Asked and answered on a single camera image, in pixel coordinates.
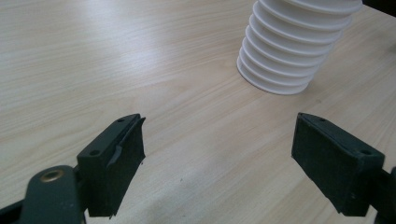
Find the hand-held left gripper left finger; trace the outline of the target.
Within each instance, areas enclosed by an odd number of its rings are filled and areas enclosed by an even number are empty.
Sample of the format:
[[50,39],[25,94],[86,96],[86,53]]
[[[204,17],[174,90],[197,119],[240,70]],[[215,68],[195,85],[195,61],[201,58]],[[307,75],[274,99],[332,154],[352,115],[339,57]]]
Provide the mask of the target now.
[[145,159],[144,121],[139,114],[116,119],[77,155],[84,203],[91,217],[117,214],[139,165]]

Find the stack of white paper cups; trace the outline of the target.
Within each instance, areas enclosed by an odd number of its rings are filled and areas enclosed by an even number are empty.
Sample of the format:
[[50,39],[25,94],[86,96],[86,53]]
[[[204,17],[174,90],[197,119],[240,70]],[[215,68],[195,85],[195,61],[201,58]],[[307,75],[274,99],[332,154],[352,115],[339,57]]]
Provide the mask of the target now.
[[361,6],[361,0],[257,0],[238,72],[263,91],[303,91]]

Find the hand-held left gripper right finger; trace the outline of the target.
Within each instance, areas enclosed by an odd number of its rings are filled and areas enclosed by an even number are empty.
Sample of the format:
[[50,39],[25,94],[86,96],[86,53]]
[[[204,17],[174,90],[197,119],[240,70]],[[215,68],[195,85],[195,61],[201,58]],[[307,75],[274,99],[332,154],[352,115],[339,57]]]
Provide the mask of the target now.
[[324,118],[300,113],[291,156],[337,212],[367,214],[370,181],[382,170],[383,153]]

